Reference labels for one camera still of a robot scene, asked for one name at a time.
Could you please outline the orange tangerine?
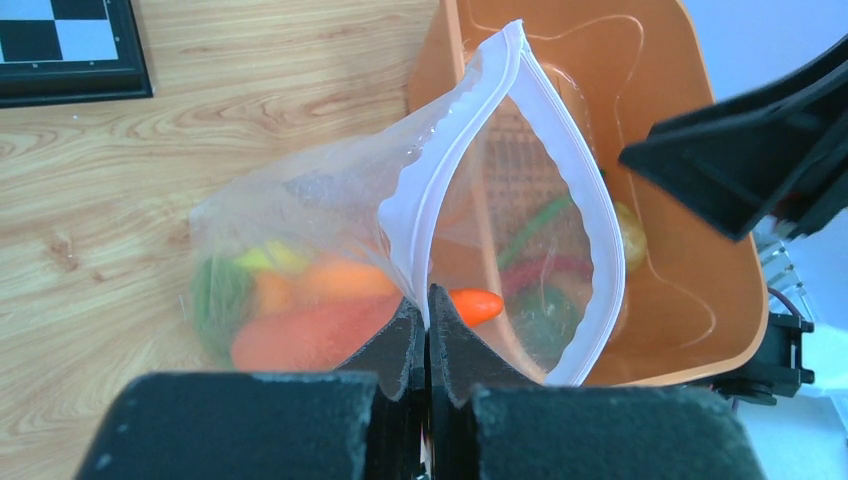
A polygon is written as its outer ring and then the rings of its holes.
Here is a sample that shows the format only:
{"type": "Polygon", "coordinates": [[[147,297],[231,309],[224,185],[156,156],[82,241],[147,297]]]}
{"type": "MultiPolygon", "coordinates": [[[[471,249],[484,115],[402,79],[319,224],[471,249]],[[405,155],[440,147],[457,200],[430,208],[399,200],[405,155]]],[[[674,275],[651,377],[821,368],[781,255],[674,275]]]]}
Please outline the orange tangerine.
{"type": "Polygon", "coordinates": [[[380,268],[344,258],[314,263],[299,277],[297,285],[308,298],[319,300],[352,300],[398,292],[380,268]]]}
{"type": "Polygon", "coordinates": [[[291,280],[275,271],[262,271],[255,275],[255,313],[258,317],[281,313],[292,302],[294,287],[291,280]]]}

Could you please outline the clear zip top bag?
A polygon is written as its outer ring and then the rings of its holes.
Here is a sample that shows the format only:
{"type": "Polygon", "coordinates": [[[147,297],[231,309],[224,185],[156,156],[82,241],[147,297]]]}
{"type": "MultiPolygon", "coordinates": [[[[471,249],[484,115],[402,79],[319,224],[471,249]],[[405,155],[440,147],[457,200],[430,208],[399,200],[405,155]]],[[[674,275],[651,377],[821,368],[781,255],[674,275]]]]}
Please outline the clear zip top bag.
{"type": "Polygon", "coordinates": [[[579,385],[598,360],[622,310],[626,267],[612,199],[591,148],[534,54],[522,20],[483,40],[448,92],[384,130],[353,136],[288,155],[231,180],[190,214],[197,265],[210,257],[235,260],[271,241],[306,254],[311,263],[291,280],[287,309],[334,300],[308,298],[297,285],[314,263],[344,258],[380,268],[396,294],[430,327],[428,291],[448,291],[461,321],[494,353],[530,379],[579,385]],[[435,239],[471,244],[472,208],[463,200],[483,188],[488,168],[481,146],[496,114],[518,111],[532,143],[541,144],[542,166],[553,166],[554,198],[573,203],[534,235],[517,260],[571,255],[593,266],[590,280],[554,273],[541,284],[561,289],[582,319],[559,361],[539,364],[522,347],[510,314],[514,296],[501,287],[446,288],[431,282],[435,239]]]}

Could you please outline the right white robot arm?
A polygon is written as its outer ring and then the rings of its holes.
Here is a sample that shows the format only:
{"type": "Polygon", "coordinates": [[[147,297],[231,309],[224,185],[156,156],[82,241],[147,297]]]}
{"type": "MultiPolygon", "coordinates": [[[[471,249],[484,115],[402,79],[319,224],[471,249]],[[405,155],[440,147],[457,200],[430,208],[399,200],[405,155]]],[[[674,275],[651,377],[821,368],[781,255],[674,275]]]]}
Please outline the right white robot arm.
{"type": "Polygon", "coordinates": [[[649,261],[594,384],[695,384],[773,405],[816,375],[814,325],[763,278],[752,231],[821,231],[847,206],[847,43],[755,90],[657,122],[602,174],[645,227],[649,261]]]}

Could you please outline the green leafy toy vegetable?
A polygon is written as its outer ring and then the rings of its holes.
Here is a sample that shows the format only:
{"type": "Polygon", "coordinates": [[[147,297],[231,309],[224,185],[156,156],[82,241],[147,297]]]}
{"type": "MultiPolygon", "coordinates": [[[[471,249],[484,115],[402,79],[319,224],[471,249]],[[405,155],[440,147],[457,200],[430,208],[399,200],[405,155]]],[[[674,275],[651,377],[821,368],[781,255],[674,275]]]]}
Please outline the green leafy toy vegetable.
{"type": "Polygon", "coordinates": [[[227,367],[233,340],[251,309],[253,287],[253,275],[229,258],[210,257],[195,269],[194,328],[210,356],[227,367]]]}

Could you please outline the orange toy carrot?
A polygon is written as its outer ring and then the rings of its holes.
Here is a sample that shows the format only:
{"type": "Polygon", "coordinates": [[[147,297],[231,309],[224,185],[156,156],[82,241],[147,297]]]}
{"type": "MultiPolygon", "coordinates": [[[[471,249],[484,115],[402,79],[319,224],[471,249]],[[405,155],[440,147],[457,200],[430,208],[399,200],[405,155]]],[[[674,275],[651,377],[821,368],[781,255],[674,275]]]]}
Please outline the orange toy carrot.
{"type": "Polygon", "coordinates": [[[236,331],[230,363],[248,373],[333,370],[385,330],[403,301],[366,296],[261,315],[236,331]]]}

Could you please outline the red chili pepper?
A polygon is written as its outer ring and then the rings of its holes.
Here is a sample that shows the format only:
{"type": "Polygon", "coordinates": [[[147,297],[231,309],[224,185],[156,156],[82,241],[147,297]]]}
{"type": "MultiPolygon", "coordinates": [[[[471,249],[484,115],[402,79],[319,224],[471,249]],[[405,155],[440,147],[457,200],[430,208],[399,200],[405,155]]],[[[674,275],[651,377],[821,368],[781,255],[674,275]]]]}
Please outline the red chili pepper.
{"type": "Polygon", "coordinates": [[[590,261],[571,255],[555,255],[519,261],[509,266],[501,276],[501,291],[504,298],[539,285],[554,273],[571,273],[590,280],[593,266],[590,261]]]}

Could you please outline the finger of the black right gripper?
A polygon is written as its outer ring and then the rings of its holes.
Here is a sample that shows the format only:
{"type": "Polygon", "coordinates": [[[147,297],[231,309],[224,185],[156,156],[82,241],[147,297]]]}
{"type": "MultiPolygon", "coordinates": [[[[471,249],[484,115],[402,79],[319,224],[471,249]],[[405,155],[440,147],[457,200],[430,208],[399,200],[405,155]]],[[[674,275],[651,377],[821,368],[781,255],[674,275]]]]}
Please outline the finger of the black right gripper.
{"type": "Polygon", "coordinates": [[[655,124],[618,161],[740,240],[812,235],[847,206],[847,40],[759,89],[655,124]]]}

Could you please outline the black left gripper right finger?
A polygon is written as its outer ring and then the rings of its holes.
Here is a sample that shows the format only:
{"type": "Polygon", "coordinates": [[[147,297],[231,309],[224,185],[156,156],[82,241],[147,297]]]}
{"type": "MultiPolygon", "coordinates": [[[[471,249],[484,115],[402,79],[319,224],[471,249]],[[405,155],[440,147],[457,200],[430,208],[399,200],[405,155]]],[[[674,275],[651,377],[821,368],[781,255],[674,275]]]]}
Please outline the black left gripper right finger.
{"type": "Polygon", "coordinates": [[[435,479],[760,479],[728,404],[699,387],[548,387],[428,293],[435,479]]]}

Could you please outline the orange plastic basket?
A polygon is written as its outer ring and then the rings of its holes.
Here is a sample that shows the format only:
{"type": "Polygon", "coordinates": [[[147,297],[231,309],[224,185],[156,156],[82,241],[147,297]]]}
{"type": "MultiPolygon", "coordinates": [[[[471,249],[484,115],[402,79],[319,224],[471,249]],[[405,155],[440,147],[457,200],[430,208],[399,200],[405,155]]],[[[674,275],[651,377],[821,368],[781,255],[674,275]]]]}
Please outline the orange plastic basket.
{"type": "MultiPolygon", "coordinates": [[[[749,361],[767,327],[768,294],[752,237],[734,242],[672,197],[617,165],[623,147],[661,120],[712,103],[694,23],[683,1],[439,1],[408,82],[414,112],[459,82],[478,45],[523,19],[530,46],[586,136],[615,202],[647,234],[647,257],[628,274],[617,325],[586,385],[671,385],[749,361]]],[[[446,288],[536,286],[541,250],[501,280],[495,254],[505,235],[556,195],[553,166],[529,140],[514,107],[496,114],[481,146],[488,168],[472,188],[471,244],[435,239],[431,282],[446,288]],[[532,147],[524,163],[507,160],[532,147]]]]}

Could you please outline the yellow toy banana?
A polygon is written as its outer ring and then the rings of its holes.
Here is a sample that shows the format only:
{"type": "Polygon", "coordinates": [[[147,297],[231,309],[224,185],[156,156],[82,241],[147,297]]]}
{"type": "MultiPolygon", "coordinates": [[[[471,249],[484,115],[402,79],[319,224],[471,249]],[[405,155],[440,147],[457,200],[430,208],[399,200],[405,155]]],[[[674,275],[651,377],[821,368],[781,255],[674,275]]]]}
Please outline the yellow toy banana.
{"type": "Polygon", "coordinates": [[[278,241],[250,248],[234,262],[248,271],[277,270],[285,274],[299,274],[311,263],[306,254],[278,241]]]}

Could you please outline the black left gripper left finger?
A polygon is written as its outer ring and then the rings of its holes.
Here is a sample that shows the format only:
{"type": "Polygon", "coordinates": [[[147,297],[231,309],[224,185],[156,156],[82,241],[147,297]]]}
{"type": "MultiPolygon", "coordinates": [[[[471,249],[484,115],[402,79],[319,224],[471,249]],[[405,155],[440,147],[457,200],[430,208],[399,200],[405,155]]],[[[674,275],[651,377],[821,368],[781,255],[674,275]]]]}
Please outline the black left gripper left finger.
{"type": "Polygon", "coordinates": [[[413,479],[425,332],[393,318],[334,371],[160,372],[113,400],[80,479],[413,479]]]}

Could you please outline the green chili pepper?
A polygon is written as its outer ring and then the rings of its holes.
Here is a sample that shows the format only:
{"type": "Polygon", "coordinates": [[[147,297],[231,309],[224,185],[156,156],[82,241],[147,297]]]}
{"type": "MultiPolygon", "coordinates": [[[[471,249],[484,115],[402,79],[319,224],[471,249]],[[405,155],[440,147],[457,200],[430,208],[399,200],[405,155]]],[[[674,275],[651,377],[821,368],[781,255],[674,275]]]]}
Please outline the green chili pepper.
{"type": "Polygon", "coordinates": [[[511,238],[505,248],[496,257],[499,269],[510,266],[521,253],[524,245],[544,226],[550,223],[559,212],[573,203],[570,194],[558,196],[541,208],[525,225],[511,238]]]}

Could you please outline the brown potato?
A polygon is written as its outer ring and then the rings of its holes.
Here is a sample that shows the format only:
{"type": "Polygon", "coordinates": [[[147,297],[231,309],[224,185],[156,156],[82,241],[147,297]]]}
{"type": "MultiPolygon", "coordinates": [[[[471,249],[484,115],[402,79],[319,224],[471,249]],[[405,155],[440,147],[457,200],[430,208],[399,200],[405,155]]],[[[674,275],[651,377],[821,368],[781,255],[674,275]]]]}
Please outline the brown potato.
{"type": "Polygon", "coordinates": [[[645,230],[638,216],[625,204],[613,203],[618,220],[625,254],[626,272],[638,270],[648,256],[648,242],[645,230]]]}

